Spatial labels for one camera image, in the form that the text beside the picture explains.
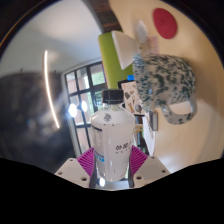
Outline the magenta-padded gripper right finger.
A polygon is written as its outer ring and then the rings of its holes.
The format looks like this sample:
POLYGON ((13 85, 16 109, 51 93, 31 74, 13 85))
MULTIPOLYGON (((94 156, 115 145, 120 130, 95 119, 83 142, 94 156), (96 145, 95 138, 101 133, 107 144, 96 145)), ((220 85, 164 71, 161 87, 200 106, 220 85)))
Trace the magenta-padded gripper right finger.
POLYGON ((156 156, 148 156, 136 146, 131 148, 128 169, 128 184, 130 188, 140 188, 170 172, 156 156))

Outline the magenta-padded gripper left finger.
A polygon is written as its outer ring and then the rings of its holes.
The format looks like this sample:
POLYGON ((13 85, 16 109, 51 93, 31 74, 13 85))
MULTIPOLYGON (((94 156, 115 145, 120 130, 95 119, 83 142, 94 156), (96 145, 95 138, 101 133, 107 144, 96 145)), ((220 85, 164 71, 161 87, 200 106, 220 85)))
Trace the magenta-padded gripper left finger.
POLYGON ((97 183, 94 149, 88 149, 78 158, 67 159, 55 175, 81 187, 94 189, 97 183))

